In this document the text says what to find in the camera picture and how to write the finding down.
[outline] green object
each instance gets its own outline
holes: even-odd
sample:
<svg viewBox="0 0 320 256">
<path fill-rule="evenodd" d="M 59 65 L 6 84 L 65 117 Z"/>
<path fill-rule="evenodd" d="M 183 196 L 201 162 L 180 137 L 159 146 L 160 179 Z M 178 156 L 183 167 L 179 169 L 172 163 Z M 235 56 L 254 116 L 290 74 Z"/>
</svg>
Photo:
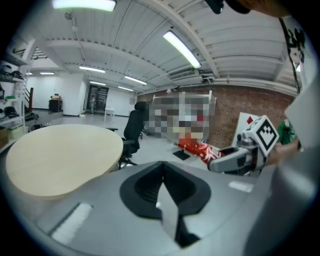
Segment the green object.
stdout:
<svg viewBox="0 0 320 256">
<path fill-rule="evenodd" d="M 289 120 L 282 121 L 276 130 L 279 134 L 278 142 L 282 145 L 290 144 L 296 138 L 295 130 Z"/>
</svg>

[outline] black office chair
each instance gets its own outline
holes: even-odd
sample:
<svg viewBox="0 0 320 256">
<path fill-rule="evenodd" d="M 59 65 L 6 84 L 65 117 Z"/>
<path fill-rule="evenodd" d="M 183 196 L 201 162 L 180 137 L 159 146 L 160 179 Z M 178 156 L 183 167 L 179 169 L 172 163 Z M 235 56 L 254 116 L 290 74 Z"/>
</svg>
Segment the black office chair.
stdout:
<svg viewBox="0 0 320 256">
<path fill-rule="evenodd" d="M 140 149 L 139 136 L 142 132 L 147 118 L 149 116 L 148 103 L 146 101 L 137 102 L 134 105 L 133 111 L 131 111 L 128 123 L 124 129 L 123 151 L 119 160 L 119 170 L 121 164 L 130 164 L 136 166 L 137 164 L 132 162 L 129 158 L 132 154 L 136 153 Z M 111 131 L 117 131 L 117 128 L 107 128 Z"/>
</svg>

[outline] doorway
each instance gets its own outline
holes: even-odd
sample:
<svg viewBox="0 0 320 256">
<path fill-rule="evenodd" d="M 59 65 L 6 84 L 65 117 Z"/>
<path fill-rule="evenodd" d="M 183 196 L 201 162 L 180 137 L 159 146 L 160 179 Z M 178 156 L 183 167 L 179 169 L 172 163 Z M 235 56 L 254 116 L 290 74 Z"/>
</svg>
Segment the doorway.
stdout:
<svg viewBox="0 0 320 256">
<path fill-rule="evenodd" d="M 93 108 L 94 112 L 98 114 L 104 114 L 107 103 L 108 91 L 109 88 L 107 87 L 90 85 L 86 110 L 91 111 L 91 98 L 93 96 L 95 97 L 95 105 Z"/>
</svg>

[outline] robotic arm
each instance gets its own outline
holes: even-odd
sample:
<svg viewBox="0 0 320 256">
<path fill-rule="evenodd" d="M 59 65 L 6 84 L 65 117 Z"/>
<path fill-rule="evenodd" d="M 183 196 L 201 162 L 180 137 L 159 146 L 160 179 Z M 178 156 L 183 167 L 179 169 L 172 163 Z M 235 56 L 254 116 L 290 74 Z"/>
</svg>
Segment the robotic arm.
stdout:
<svg viewBox="0 0 320 256">
<path fill-rule="evenodd" d="M 237 135 L 235 146 L 220 150 L 225 156 L 209 161 L 207 167 L 216 173 L 261 170 L 278 139 L 277 130 L 269 118 L 263 115 Z"/>
</svg>

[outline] white wall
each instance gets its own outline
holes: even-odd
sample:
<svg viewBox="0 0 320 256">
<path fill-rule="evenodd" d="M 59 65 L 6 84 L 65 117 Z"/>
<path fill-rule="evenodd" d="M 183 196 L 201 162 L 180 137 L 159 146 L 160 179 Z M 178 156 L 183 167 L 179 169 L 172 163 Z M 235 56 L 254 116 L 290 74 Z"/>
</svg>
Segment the white wall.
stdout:
<svg viewBox="0 0 320 256">
<path fill-rule="evenodd" d="M 136 103 L 137 96 L 126 91 L 109 88 L 106 98 L 106 106 L 115 110 L 115 115 L 126 116 L 135 109 L 135 104 L 130 104 L 130 98 L 134 98 Z"/>
<path fill-rule="evenodd" d="M 79 102 L 80 102 L 80 112 L 82 113 L 84 110 L 84 103 L 86 98 L 86 91 L 87 91 L 87 84 L 86 82 L 82 81 L 80 86 L 80 93 L 79 93 Z"/>
<path fill-rule="evenodd" d="M 83 74 L 65 72 L 59 72 L 52 76 L 30 76 L 26 87 L 28 90 L 33 87 L 32 107 L 48 109 L 50 96 L 59 94 L 62 97 L 64 115 L 77 116 L 81 114 L 86 91 L 83 76 Z"/>
</svg>

